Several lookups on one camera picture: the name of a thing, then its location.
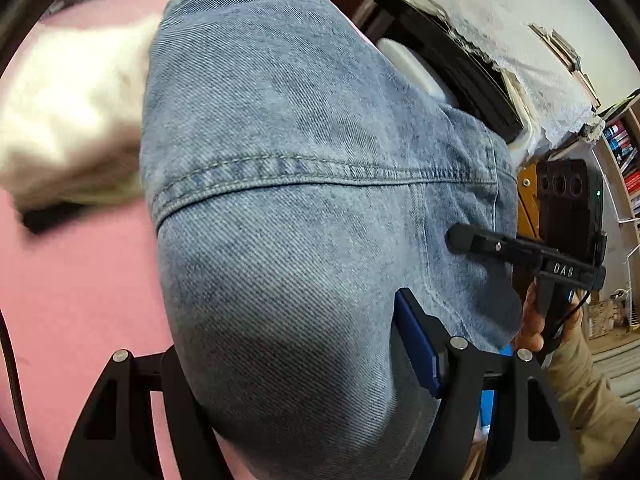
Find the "beige sleeve forearm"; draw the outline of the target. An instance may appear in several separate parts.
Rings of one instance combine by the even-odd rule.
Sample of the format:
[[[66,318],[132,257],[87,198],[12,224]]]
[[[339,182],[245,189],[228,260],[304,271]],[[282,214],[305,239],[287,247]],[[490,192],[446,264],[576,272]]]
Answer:
[[[580,312],[565,324],[563,341],[553,352],[546,375],[570,426],[582,476],[598,478],[636,429],[639,411],[614,393],[594,368]]]

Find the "person's right hand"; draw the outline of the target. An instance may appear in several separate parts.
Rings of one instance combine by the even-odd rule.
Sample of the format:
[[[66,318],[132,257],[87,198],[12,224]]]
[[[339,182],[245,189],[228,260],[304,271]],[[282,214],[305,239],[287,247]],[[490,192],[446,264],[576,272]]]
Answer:
[[[570,303],[573,315],[564,323],[563,344],[582,332],[582,309],[578,308],[578,304],[579,300],[574,297]],[[532,281],[526,292],[520,329],[512,340],[513,349],[539,352],[544,346],[543,330],[544,318],[537,311],[537,281]]]

